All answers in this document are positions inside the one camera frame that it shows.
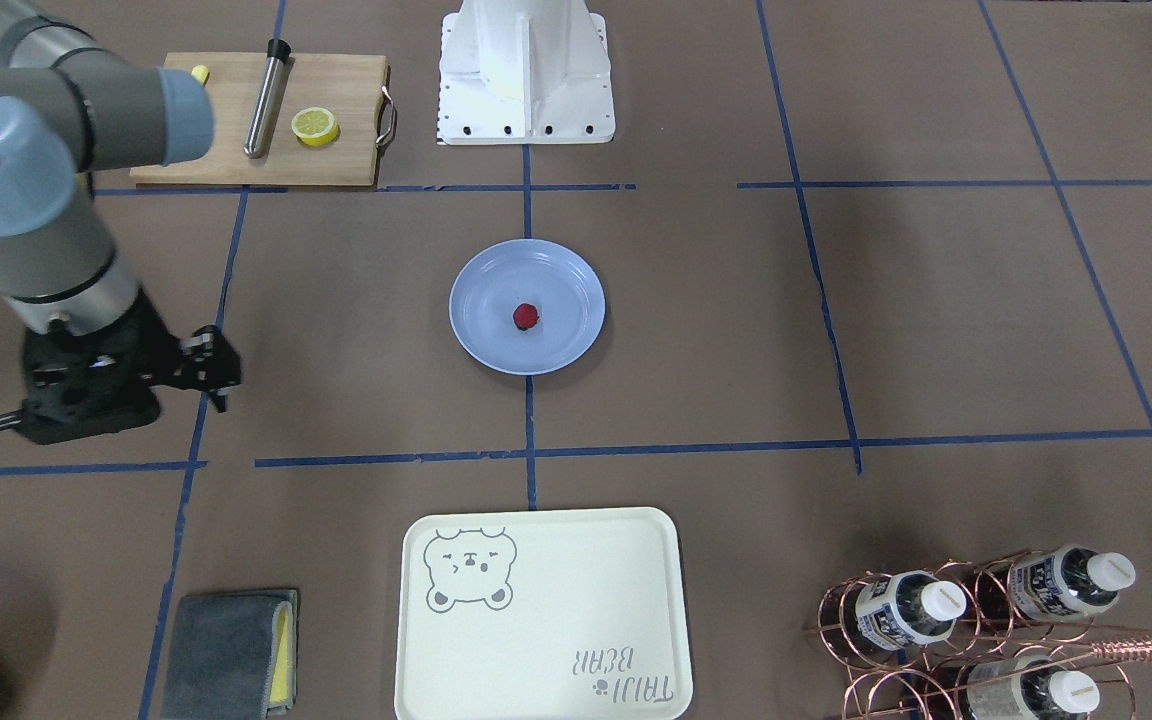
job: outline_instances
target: lemon slice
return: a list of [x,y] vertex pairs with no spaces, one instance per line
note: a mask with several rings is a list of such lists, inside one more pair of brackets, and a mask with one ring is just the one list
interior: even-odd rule
[[326,145],[340,135],[332,109],[305,108],[291,119],[291,131],[310,147]]

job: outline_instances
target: bear face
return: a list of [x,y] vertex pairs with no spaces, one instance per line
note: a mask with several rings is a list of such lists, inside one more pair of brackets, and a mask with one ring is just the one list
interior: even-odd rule
[[513,538],[500,528],[438,530],[425,546],[425,566],[431,588],[425,596],[433,612],[447,612],[456,602],[482,601],[493,611],[502,611],[513,600],[509,568],[518,555]]

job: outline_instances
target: strawberry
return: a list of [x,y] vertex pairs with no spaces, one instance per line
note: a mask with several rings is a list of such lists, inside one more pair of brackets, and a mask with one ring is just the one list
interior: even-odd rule
[[536,305],[531,305],[530,302],[524,302],[524,304],[513,310],[513,327],[520,331],[529,331],[536,327],[536,323],[539,320],[540,313],[536,311]]

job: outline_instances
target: cutting board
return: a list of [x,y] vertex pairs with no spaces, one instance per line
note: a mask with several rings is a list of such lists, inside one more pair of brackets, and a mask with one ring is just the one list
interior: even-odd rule
[[[376,136],[389,61],[384,55],[291,54],[291,73],[273,128],[268,153],[243,154],[252,107],[265,77],[264,53],[169,53],[165,68],[206,65],[207,96],[215,113],[215,141],[200,159],[168,167],[132,168],[137,183],[362,185],[376,183]],[[291,135],[297,111],[332,109],[340,137],[309,147]]]

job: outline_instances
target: folded cloth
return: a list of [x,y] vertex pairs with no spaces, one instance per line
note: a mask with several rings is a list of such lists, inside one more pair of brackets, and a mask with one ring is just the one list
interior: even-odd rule
[[162,720],[263,720],[296,700],[298,593],[180,598]]

